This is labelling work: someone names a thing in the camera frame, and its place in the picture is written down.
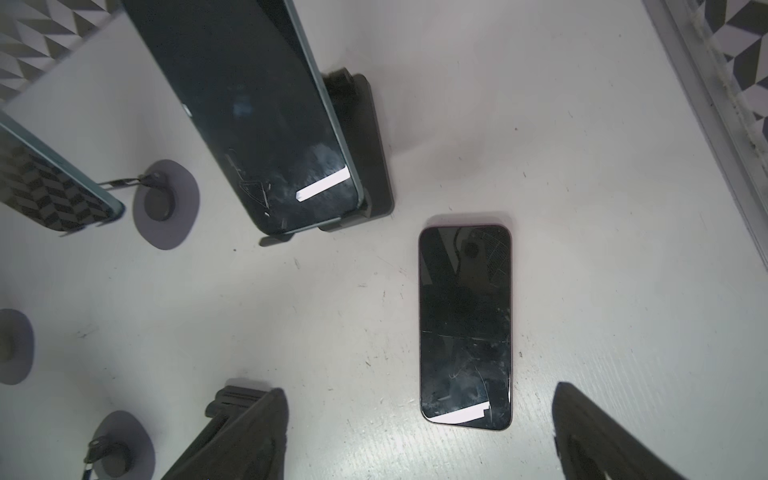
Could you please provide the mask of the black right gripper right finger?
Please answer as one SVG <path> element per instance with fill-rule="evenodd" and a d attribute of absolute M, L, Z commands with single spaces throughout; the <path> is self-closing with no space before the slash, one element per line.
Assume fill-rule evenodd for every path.
<path fill-rule="evenodd" d="M 557 384 L 552 418 L 567 479 L 682 477 L 571 383 Z"/>

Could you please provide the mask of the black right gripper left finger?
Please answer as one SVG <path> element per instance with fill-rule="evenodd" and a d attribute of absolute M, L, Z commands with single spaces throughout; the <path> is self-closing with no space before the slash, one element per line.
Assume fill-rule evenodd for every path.
<path fill-rule="evenodd" d="M 209 423 L 166 479 L 282 479 L 289 408 L 281 388 L 228 385 L 205 410 Z"/>

